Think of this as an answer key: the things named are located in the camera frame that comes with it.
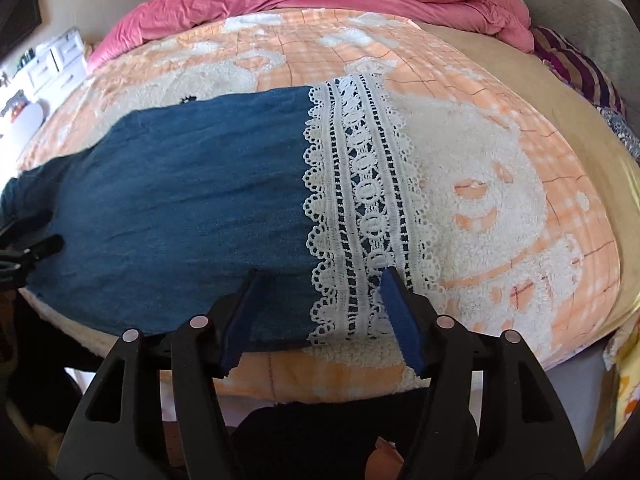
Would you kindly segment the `person's right hand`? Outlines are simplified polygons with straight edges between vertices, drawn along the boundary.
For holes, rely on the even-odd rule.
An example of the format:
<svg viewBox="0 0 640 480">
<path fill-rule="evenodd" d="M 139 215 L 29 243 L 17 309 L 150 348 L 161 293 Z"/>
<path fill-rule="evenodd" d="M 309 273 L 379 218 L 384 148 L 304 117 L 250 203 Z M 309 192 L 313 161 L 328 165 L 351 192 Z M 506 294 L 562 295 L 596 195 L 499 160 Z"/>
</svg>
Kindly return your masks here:
<svg viewBox="0 0 640 480">
<path fill-rule="evenodd" d="M 364 478 L 366 480 L 397 480 L 404 463 L 393 442 L 377 438 L 375 449 L 367 460 Z"/>
</svg>

